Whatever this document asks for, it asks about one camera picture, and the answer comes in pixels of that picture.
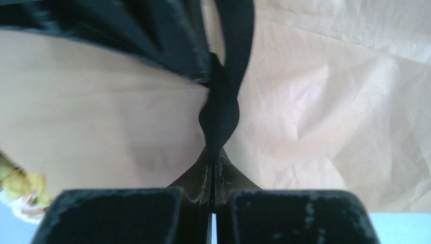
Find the pink fake flower stem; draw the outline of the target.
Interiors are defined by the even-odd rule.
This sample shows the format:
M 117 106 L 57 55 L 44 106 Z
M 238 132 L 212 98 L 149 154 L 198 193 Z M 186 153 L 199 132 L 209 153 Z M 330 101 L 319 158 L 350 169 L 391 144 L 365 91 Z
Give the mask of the pink fake flower stem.
M 38 225 L 45 216 L 44 209 L 31 205 L 25 197 L 11 199 L 1 191 L 1 206 L 6 206 L 12 214 L 24 222 Z

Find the black ribbon with gold text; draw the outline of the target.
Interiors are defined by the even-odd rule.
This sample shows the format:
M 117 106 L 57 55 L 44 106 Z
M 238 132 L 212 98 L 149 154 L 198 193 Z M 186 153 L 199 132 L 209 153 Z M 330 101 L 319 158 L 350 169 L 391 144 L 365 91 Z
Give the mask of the black ribbon with gold text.
M 216 1 L 225 61 L 209 50 L 200 1 L 1 1 L 1 28 L 95 44 L 140 58 L 208 88 L 199 123 L 211 161 L 239 121 L 249 64 L 253 1 Z

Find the yellow fake flower stem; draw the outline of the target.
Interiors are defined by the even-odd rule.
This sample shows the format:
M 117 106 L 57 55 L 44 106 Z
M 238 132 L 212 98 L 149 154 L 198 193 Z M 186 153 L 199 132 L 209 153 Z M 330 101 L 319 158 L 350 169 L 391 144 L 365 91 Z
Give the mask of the yellow fake flower stem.
M 52 198 L 46 189 L 46 177 L 27 172 L 1 155 L 1 190 L 11 200 L 23 200 L 30 206 L 47 208 Z

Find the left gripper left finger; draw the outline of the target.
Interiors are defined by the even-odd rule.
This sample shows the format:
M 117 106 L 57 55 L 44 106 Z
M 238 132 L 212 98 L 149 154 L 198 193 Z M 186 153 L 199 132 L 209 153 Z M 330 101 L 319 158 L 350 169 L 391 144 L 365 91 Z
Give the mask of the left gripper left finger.
M 212 170 L 204 149 L 166 188 L 64 191 L 32 243 L 211 243 Z

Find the two-sided peach green wrapping paper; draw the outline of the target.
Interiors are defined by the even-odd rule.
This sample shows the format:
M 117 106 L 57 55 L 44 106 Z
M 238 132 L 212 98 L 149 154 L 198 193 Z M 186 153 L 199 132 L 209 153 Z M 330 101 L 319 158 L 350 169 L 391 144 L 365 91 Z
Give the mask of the two-sided peach green wrapping paper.
M 430 1 L 256 1 L 225 150 L 267 189 L 430 211 Z M 77 188 L 166 187 L 203 149 L 206 89 L 135 58 L 1 31 L 1 151 Z

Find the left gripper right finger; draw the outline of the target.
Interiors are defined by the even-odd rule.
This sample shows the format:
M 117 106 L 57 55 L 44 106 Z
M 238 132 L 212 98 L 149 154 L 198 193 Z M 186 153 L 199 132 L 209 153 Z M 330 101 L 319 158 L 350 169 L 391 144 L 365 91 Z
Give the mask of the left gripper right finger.
M 356 195 L 264 190 L 222 151 L 213 172 L 218 243 L 379 243 Z

